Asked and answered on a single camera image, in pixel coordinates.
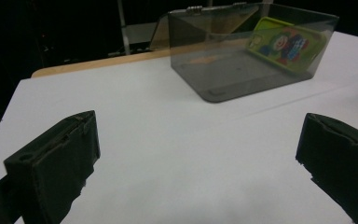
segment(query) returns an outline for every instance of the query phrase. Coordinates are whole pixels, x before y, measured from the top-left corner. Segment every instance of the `transparent plastic box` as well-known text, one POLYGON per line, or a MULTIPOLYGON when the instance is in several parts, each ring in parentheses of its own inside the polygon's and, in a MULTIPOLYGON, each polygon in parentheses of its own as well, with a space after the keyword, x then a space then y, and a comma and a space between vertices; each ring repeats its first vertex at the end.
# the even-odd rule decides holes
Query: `transparent plastic box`
POLYGON ((189 7, 168 21, 172 68, 219 103, 313 78, 338 17, 257 3, 189 7))

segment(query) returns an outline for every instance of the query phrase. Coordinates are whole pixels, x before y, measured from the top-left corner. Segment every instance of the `white table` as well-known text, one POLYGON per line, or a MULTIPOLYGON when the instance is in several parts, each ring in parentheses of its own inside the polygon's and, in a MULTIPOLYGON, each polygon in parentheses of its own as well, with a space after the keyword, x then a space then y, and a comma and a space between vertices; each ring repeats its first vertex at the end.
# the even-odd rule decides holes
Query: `white table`
POLYGON ((169 57, 25 79, 0 124, 0 178, 5 158, 91 109, 102 156, 62 223, 351 223, 295 155, 309 112, 358 129, 358 37, 335 32, 311 80, 221 104, 169 57))

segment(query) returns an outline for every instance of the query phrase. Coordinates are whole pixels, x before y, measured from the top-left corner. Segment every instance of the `wooden table edge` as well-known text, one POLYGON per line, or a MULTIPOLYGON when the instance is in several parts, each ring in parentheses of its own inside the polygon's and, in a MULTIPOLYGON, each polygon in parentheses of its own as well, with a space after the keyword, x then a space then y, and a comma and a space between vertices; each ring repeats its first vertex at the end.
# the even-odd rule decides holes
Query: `wooden table edge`
POLYGON ((73 64, 67 64, 61 66, 47 67, 35 71, 31 75, 31 78, 46 77, 46 76, 58 75, 61 73, 75 72, 80 70, 105 67, 105 66, 122 64, 122 63, 135 63, 144 60, 157 59, 167 56, 170 56, 170 50, 163 49, 163 50, 126 55, 116 58, 101 59, 101 60, 84 62, 84 63, 73 63, 73 64))

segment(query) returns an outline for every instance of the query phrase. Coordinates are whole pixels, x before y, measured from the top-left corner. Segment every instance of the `white tabletop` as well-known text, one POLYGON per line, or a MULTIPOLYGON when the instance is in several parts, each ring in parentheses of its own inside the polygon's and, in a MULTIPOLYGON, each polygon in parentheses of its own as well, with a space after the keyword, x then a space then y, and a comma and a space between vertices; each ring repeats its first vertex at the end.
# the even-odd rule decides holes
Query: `white tabletop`
POLYGON ((358 129, 358 37, 335 32, 313 79, 220 104, 169 57, 25 79, 0 124, 0 178, 5 158, 87 110, 102 156, 62 223, 351 223, 295 155, 309 112, 358 129))

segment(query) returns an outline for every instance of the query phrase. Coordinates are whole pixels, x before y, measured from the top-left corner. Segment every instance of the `table surface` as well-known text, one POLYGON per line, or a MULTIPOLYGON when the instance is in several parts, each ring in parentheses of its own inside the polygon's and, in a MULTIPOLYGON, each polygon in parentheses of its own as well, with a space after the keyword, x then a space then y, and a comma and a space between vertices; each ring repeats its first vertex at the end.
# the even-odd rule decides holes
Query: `table surface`
POLYGON ((102 156, 62 223, 351 223, 295 155, 307 113, 358 129, 358 37, 335 32, 313 79, 220 104, 168 56, 24 79, 0 123, 0 178, 5 158, 87 110, 102 156))

